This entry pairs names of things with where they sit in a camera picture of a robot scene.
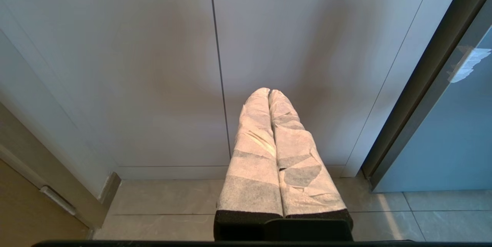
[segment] tile grout line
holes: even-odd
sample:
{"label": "tile grout line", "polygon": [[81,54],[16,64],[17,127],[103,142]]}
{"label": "tile grout line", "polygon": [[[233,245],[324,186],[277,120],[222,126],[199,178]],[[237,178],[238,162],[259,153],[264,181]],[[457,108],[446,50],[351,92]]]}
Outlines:
{"label": "tile grout line", "polygon": [[119,168],[150,168],[150,167],[227,167],[228,165],[137,165],[119,166]]}
{"label": "tile grout line", "polygon": [[[458,210],[458,211],[349,211],[349,213],[372,213],[372,212],[492,212],[491,210]],[[213,214],[109,214],[108,216],[214,216]]]}
{"label": "tile grout line", "polygon": [[403,198],[405,198],[405,201],[406,201],[406,204],[408,205],[408,208],[410,209],[410,211],[412,212],[412,216],[413,216],[413,219],[415,220],[415,223],[417,224],[417,227],[419,228],[419,231],[420,231],[420,234],[422,235],[422,238],[424,239],[425,242],[427,242],[427,239],[426,237],[424,236],[424,232],[422,232],[422,228],[420,228],[420,224],[419,222],[417,221],[417,218],[415,217],[415,214],[413,213],[413,210],[412,210],[412,207],[410,206],[410,203],[408,203],[408,200],[405,196],[405,193],[402,192],[401,194],[403,194]]}
{"label": "tile grout line", "polygon": [[348,212],[492,212],[492,210],[425,210],[425,211],[348,211]]}

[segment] door frame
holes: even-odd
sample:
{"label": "door frame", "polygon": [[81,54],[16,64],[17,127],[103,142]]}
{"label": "door frame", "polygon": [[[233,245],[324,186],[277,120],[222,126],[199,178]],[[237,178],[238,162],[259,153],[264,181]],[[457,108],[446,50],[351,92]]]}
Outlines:
{"label": "door frame", "polygon": [[469,52],[478,47],[485,35],[490,33],[492,27],[492,0],[486,0],[480,11],[473,19],[472,23],[466,28],[466,32],[460,38],[460,41],[453,48],[452,53],[447,58],[446,63],[442,66],[437,74],[436,78],[432,81],[422,99],[418,103],[415,110],[412,112],[408,121],[401,129],[396,139],[385,154],[385,157],[381,160],[381,163],[374,170],[374,173],[370,177],[372,189],[378,191],[376,188],[383,179],[384,175],[388,172],[392,164],[405,148],[406,144],[410,141],[413,134],[420,127],[420,124],[425,120],[427,115],[434,108],[434,105],[438,102],[441,95],[446,91],[450,85],[452,73],[460,62],[466,60],[469,56]]}
{"label": "door frame", "polygon": [[341,176],[355,177],[452,0],[422,0]]}
{"label": "door frame", "polygon": [[113,174],[97,200],[2,103],[0,158],[39,189],[56,191],[75,207],[75,217],[93,229],[102,226],[121,181]]}

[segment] cabinet door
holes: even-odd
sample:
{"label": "cabinet door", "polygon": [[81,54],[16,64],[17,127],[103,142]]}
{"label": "cabinet door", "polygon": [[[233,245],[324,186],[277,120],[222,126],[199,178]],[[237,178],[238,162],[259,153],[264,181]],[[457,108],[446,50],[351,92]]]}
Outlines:
{"label": "cabinet door", "polygon": [[139,173],[228,165],[211,0],[2,1],[30,39],[19,50],[35,46],[43,59],[28,63],[101,156]]}
{"label": "cabinet door", "polygon": [[344,165],[421,1],[214,0],[231,143],[248,95],[277,88]]}

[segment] white cabinet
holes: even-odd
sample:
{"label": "white cabinet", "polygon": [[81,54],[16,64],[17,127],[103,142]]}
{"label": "white cabinet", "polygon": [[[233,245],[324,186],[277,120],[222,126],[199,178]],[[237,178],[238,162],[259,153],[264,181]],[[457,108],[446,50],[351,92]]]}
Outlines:
{"label": "white cabinet", "polygon": [[353,175],[451,0],[214,0],[219,53],[212,1],[0,0],[0,28],[124,179],[223,177],[263,86]]}
{"label": "white cabinet", "polygon": [[325,163],[345,165],[421,1],[215,0],[231,142],[247,96],[277,88]]}
{"label": "white cabinet", "polygon": [[228,165],[211,0],[1,6],[2,29],[116,167]]}

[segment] tile floor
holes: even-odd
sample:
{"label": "tile floor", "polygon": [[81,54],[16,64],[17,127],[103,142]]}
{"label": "tile floor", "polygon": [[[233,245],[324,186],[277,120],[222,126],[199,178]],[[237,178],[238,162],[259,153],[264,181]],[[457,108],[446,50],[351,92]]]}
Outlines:
{"label": "tile floor", "polygon": [[[359,174],[334,179],[361,240],[492,242],[492,191],[369,193]],[[99,240],[214,240],[222,180],[123,181]]]}

